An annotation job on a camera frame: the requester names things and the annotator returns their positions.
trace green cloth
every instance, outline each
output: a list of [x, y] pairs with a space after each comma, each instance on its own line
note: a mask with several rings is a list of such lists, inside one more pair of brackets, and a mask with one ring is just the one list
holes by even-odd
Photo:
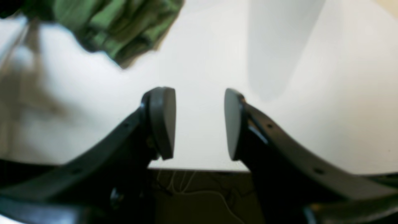
[[26, 0], [22, 11], [63, 25], [86, 50], [104, 51], [126, 68], [159, 44], [182, 6], [183, 0]]

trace white wire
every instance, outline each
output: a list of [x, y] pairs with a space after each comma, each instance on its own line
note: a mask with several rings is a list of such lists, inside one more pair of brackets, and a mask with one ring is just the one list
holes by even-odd
[[187, 171], [184, 171], [184, 176], [182, 177], [181, 183], [179, 185], [179, 190], [182, 192], [182, 184], [184, 183], [185, 176], [187, 175]]
[[173, 189], [174, 189], [174, 184], [173, 184], [173, 182], [174, 182], [174, 177], [175, 177], [176, 173], [177, 173], [177, 171], [173, 171], [173, 175], [172, 175], [172, 178], [171, 178], [171, 180], [170, 180], [170, 184], [166, 187], [167, 190], [168, 190], [170, 187], [173, 187]]
[[188, 190], [189, 185], [191, 184], [193, 177], [195, 176], [196, 171], [193, 172], [192, 176], [189, 178], [187, 185], [185, 186], [185, 188], [181, 191], [181, 193], [184, 193], [186, 190]]
[[177, 195], [199, 195], [199, 194], [213, 194], [213, 195], [218, 195], [222, 198], [222, 201], [224, 202], [225, 207], [227, 208], [228, 212], [231, 214], [232, 217], [234, 217], [236, 220], [238, 220], [241, 224], [245, 224], [242, 219], [240, 219], [228, 206], [225, 197], [218, 191], [196, 191], [196, 192], [190, 192], [190, 193], [175, 193]]

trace white table surface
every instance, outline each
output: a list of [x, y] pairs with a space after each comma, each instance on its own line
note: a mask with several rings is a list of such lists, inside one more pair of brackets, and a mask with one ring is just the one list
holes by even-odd
[[[0, 46], [21, 24], [0, 22]], [[329, 162], [353, 173], [398, 171], [398, 25], [373, 1], [187, 0], [160, 50], [124, 71], [60, 26], [42, 25], [40, 44], [42, 72], [14, 81], [21, 91], [11, 100], [0, 96], [2, 158], [66, 163], [136, 110], [143, 93], [170, 86], [174, 159], [150, 167], [246, 171], [228, 156], [223, 97], [232, 87]], [[17, 55], [31, 71], [31, 52]], [[10, 118], [11, 110], [22, 114]]]

